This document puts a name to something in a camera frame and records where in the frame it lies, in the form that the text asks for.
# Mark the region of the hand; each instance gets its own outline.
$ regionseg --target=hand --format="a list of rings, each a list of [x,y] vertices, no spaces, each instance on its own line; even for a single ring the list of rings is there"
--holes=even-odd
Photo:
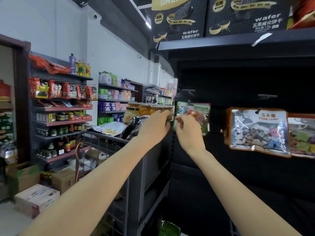
[[[170,130],[170,123],[165,124],[168,115],[172,115],[170,111],[161,112],[161,110],[153,113],[141,126],[137,138],[142,145],[150,150],[158,144],[166,136]]]
[[[180,115],[175,118],[176,134],[181,147],[191,157],[196,152],[206,149],[203,142],[200,124],[191,115]]]

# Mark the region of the jar lid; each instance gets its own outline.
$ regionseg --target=jar lid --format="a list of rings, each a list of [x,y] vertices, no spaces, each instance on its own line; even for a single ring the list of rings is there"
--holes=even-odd
[[[126,107],[127,110],[139,111],[139,108],[134,107]]]

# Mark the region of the white box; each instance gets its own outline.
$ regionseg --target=white box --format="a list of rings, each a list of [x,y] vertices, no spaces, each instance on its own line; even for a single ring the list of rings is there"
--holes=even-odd
[[[34,219],[59,196],[58,190],[36,184],[14,196],[15,209]]]

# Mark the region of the black wafer box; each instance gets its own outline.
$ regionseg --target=black wafer box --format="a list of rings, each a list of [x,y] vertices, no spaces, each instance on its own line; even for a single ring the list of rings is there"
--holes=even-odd
[[[150,47],[203,37],[208,0],[152,0]]]
[[[293,0],[210,0],[205,36],[285,30]]]

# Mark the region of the ceiling light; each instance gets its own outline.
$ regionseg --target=ceiling light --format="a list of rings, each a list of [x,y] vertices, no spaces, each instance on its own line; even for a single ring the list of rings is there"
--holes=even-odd
[[[149,29],[151,29],[151,25],[146,21],[146,25]]]

